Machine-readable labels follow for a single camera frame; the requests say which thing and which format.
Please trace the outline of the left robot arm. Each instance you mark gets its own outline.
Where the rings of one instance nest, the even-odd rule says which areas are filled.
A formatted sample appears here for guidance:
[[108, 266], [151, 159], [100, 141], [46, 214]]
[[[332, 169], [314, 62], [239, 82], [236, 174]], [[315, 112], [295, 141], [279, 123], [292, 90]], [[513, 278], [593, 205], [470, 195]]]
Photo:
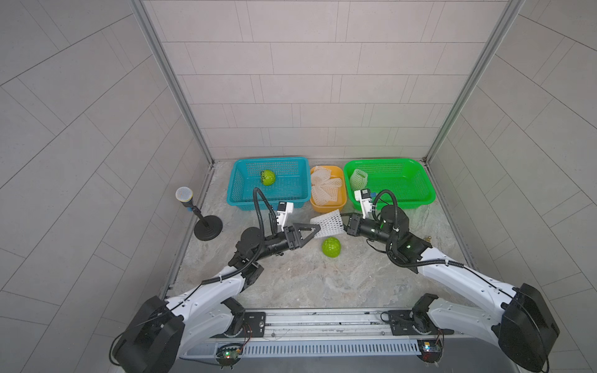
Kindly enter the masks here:
[[260, 259], [304, 247], [320, 231], [319, 225], [285, 225], [283, 211], [274, 210], [259, 188], [253, 190], [256, 212], [269, 211], [271, 234], [264, 219], [243, 231], [236, 252], [217, 276], [168, 299], [153, 296], [141, 305], [124, 332], [113, 339], [108, 352], [112, 365], [126, 372], [168, 372], [199, 343], [219, 334], [239, 333], [245, 309], [236, 296], [263, 272]]

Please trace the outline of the white foam nets pile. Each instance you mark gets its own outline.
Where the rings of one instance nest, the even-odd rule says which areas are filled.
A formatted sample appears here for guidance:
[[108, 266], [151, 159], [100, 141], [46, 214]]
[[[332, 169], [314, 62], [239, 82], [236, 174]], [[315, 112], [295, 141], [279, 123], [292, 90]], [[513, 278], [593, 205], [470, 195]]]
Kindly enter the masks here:
[[312, 199], [315, 205], [325, 206], [339, 201], [340, 189], [344, 182], [340, 177], [333, 177], [332, 170], [315, 166], [311, 173]]

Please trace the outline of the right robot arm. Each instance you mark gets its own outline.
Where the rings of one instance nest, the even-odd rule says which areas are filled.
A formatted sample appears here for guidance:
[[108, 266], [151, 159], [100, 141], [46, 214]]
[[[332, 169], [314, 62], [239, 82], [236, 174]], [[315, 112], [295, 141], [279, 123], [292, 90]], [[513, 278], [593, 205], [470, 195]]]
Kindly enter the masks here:
[[537, 288], [495, 280], [415, 236], [391, 191], [362, 189], [354, 198], [361, 211], [350, 216], [348, 235], [384, 244], [382, 253], [392, 264], [438, 281], [472, 303], [462, 306], [423, 295], [410, 317], [418, 333], [452, 329], [492, 343], [520, 368], [550, 371], [549, 356], [560, 329]]

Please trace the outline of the green custard apple in basket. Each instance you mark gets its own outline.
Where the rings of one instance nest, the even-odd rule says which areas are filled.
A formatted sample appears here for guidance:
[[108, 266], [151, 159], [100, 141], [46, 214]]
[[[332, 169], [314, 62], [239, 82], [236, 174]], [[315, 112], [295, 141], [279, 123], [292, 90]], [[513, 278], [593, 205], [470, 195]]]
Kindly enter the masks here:
[[263, 170], [261, 172], [261, 183], [264, 186], [271, 186], [276, 182], [276, 174], [270, 169]]

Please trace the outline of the teal plastic basket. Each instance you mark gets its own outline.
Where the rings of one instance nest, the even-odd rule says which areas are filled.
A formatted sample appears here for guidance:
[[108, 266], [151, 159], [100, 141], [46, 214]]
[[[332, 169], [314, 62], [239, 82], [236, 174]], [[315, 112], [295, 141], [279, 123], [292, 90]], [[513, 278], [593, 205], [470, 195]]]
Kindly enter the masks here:
[[284, 201], [301, 208], [311, 198], [309, 162], [304, 157], [238, 160], [230, 174], [227, 203], [242, 211], [253, 211], [256, 187], [274, 207]]

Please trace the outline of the green plastic basket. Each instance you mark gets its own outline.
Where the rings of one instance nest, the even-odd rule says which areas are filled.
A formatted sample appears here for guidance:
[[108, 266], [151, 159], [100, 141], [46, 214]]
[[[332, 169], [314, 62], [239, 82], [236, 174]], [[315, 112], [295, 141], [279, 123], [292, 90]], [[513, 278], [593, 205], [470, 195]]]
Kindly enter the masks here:
[[392, 191], [403, 210], [430, 205], [436, 199], [435, 189], [425, 168], [413, 159], [353, 160], [344, 166], [344, 173], [348, 197], [355, 209], [360, 209], [360, 204], [354, 198], [350, 177], [356, 169], [368, 174], [366, 187], [371, 192]]

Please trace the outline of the left circuit board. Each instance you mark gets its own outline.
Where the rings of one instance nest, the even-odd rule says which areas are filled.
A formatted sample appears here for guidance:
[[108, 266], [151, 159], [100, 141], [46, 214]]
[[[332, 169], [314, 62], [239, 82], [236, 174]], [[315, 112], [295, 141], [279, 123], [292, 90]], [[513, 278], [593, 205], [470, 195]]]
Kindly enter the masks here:
[[233, 368], [243, 355], [241, 343], [228, 343], [220, 346], [215, 353], [215, 359], [221, 368]]

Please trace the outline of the circuit board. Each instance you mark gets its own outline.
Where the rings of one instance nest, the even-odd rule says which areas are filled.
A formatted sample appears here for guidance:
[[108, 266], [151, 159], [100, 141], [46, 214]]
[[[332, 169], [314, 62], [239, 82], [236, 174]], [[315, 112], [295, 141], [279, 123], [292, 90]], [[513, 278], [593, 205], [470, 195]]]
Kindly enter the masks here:
[[233, 368], [243, 355], [241, 343], [228, 343], [220, 346], [215, 353], [215, 359], [221, 368]]
[[443, 344], [441, 340], [418, 340], [420, 355], [418, 358], [424, 363], [438, 363], [443, 356]]

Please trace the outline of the right circuit board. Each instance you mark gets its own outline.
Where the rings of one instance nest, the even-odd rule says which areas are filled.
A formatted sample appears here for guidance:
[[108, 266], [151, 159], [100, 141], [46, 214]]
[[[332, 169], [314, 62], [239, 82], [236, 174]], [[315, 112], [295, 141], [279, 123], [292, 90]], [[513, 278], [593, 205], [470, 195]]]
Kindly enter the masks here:
[[443, 344], [441, 340], [418, 340], [420, 355], [418, 358], [424, 363], [438, 363], [443, 356]]

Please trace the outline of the yellow plastic tub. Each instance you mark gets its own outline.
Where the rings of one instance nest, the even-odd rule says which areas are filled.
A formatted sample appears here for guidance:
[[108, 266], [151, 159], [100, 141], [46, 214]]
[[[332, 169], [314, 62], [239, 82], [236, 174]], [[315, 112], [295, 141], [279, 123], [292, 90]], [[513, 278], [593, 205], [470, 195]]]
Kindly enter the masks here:
[[312, 188], [311, 188], [311, 200], [310, 200], [311, 204], [312, 204], [314, 210], [321, 214], [325, 214], [325, 213], [328, 213], [328, 212], [331, 212], [334, 210], [341, 211], [342, 208], [346, 205], [347, 200], [348, 200], [344, 172], [338, 166], [322, 166], [322, 167], [331, 169], [332, 176], [340, 177], [342, 179], [342, 181], [344, 182], [344, 186], [340, 189], [339, 201], [335, 204], [329, 204], [329, 205], [325, 205], [325, 206], [318, 206], [318, 205], [314, 204], [313, 199], [312, 199]]

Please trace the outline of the microphone on black stand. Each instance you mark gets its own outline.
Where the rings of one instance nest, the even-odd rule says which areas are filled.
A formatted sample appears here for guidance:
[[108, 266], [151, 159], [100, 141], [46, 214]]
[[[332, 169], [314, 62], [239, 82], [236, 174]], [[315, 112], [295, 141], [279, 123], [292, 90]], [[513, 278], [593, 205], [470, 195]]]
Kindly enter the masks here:
[[204, 216], [194, 203], [194, 193], [191, 188], [181, 186], [175, 193], [176, 199], [197, 217], [194, 226], [194, 236], [203, 242], [215, 239], [223, 228], [222, 220], [215, 215]]

